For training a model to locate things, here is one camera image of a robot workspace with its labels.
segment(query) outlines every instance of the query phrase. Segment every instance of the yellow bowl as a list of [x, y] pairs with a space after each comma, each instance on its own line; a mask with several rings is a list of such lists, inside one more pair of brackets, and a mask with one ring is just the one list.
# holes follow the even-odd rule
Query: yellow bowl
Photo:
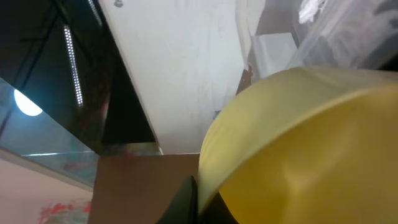
[[211, 125], [199, 212], [220, 191], [239, 223], [398, 223], [398, 74], [294, 68]]

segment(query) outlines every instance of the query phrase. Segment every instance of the wooden board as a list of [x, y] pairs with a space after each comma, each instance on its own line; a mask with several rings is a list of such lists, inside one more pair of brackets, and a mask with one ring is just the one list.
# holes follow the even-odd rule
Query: wooden board
[[164, 154], [199, 152], [244, 68], [235, 0], [99, 0]]

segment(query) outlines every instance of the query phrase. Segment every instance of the brown panel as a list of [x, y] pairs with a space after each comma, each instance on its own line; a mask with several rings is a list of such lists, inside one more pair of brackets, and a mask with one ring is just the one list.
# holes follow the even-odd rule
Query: brown panel
[[155, 223], [198, 163], [199, 154], [101, 158], [88, 223]]

